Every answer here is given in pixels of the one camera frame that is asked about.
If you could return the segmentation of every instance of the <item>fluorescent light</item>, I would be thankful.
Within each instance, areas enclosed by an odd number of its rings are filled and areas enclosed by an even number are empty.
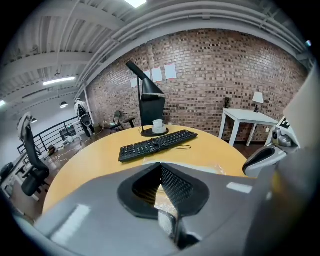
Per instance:
[[[60,82],[65,82],[65,81],[72,81],[72,80],[75,80],[75,79],[76,79],[75,77],[61,78],[61,79],[56,79],[56,80],[44,82],[43,85],[44,86],[48,86],[48,85],[55,84],[55,83],[60,83]]]
[[[129,5],[132,5],[134,8],[138,8],[147,2],[147,0],[124,0]]]

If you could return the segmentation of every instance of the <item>lamp shade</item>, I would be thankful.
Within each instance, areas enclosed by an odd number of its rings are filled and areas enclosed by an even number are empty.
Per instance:
[[[63,101],[60,105],[60,109],[64,109],[66,106],[68,106],[69,104],[66,103],[65,101]]]
[[[257,92],[256,91],[254,93],[252,101],[256,102],[256,103],[264,103],[264,96],[263,96],[262,92]]]
[[[142,81],[142,95],[165,95],[160,88],[150,80],[149,77],[146,77]]]

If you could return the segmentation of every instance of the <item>round wooden table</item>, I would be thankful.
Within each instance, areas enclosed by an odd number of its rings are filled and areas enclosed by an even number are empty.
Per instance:
[[[245,177],[242,167],[246,158],[225,141],[207,132],[177,125],[167,125],[169,133],[188,130],[197,133],[185,142],[190,149],[168,149],[145,158],[121,163],[119,151],[123,146],[151,139],[142,137],[139,127],[127,129],[102,138],[76,154],[57,174],[45,198],[43,212],[75,191],[84,183],[108,174],[137,167],[145,162],[174,162],[222,170],[221,174]]]

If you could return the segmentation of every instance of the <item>white wall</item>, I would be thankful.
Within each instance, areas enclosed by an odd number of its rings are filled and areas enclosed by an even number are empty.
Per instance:
[[[62,101],[66,101],[69,105],[60,109]],[[74,110],[73,98],[54,99],[42,103],[28,110],[38,121],[31,124],[33,135],[37,135],[44,130],[57,125],[65,120],[76,116]],[[1,120],[0,125],[0,168],[7,163],[13,162],[19,156],[17,147],[22,142],[18,139],[17,124],[25,113],[21,113],[15,119]]]

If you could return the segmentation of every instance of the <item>folding chair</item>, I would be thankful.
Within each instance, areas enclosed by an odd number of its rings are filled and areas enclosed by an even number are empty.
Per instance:
[[[110,134],[112,134],[112,131],[114,128],[116,128],[115,132],[117,132],[118,130],[120,130],[120,127],[122,128],[122,131],[124,130],[124,127],[122,126],[122,124],[120,123],[120,118],[121,118],[121,112],[119,110],[117,110],[115,113],[114,113],[114,116],[113,116],[113,123],[116,123],[115,125],[111,126],[109,129],[110,129]]]

